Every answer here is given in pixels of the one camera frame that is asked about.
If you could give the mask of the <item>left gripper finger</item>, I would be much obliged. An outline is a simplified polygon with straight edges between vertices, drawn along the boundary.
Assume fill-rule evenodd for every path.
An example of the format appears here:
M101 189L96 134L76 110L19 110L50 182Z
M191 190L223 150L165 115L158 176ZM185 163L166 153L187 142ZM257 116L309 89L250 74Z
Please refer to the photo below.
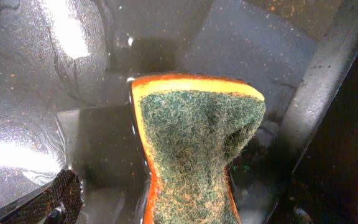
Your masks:
M19 207L15 212L0 219L0 223L38 223L52 210L60 207L63 220L59 223L76 223L83 201L81 183L72 170L61 170L39 196Z

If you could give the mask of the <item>green and yellow sponge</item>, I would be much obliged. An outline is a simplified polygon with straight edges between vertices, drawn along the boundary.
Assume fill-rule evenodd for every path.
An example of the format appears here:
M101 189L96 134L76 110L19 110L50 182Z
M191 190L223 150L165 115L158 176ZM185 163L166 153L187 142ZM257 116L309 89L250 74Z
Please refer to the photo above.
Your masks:
M150 169L144 223L239 223L227 170L260 126L263 94L240 80L169 73L131 95Z

